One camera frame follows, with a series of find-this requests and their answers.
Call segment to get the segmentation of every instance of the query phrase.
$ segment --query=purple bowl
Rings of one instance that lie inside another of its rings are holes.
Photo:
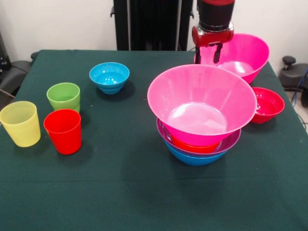
[[[190,155],[190,156],[197,156],[197,157],[202,157],[202,156],[213,156],[213,155],[218,155],[221,154],[223,152],[228,151],[230,148],[232,148],[237,141],[239,140],[240,136],[241,136],[241,129],[235,131],[234,133],[232,133],[231,135],[227,136],[226,138],[224,138],[219,146],[217,147],[217,149],[213,152],[213,153],[192,153],[192,152],[188,152],[186,150],[183,150],[181,148],[178,148],[177,146],[175,146],[173,144],[172,141],[172,137],[170,132],[168,131],[168,129],[165,127],[165,125],[163,124],[163,122],[161,122],[158,118],[156,121],[156,125],[157,125],[157,130],[159,132],[159,134],[161,135],[161,137],[175,150],[186,154],[186,155]]]

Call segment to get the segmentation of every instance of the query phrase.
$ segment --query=red cup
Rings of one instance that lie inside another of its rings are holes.
[[[56,150],[69,155],[81,147],[81,117],[71,109],[61,109],[50,113],[44,120],[46,129]]]

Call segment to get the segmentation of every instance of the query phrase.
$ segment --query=white wall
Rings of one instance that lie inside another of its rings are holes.
[[[194,0],[194,20],[199,22]],[[232,17],[236,33],[248,33],[264,39],[270,47],[270,63],[278,74],[282,57],[292,55],[297,62],[308,63],[308,0],[235,0]],[[194,46],[189,36],[188,49]]]
[[[112,5],[113,0],[0,0],[0,30],[13,61],[40,49],[115,50]],[[198,23],[195,5],[191,26]],[[307,9],[308,0],[236,0],[232,21],[236,32],[268,42],[278,73],[284,55],[308,62]]]
[[[0,31],[14,60],[41,49],[116,50],[113,0],[0,0]]]

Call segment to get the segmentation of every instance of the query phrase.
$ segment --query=pink bowl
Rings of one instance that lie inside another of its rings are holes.
[[[270,49],[265,41],[248,34],[234,34],[223,44],[220,60],[213,63],[216,47],[201,47],[201,64],[215,65],[241,76],[251,83],[269,59]]]
[[[266,88],[252,88],[257,97],[257,112],[251,122],[265,123],[284,110],[284,101],[276,92]]]
[[[248,124],[256,112],[257,99],[238,75],[190,64],[156,77],[148,89],[148,104],[176,139],[209,146]]]

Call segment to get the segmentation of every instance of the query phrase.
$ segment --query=blue cable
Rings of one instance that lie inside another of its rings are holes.
[[[308,70],[306,71],[304,77],[301,79],[301,81],[300,81],[299,84],[297,85],[297,88],[296,88],[295,93],[294,93],[295,102],[294,102],[294,104],[293,104],[293,107],[295,107],[296,101],[297,101],[297,90],[298,90],[298,88],[300,87],[300,85],[302,85],[302,84],[304,83],[304,81],[306,80],[307,75],[308,75]]]

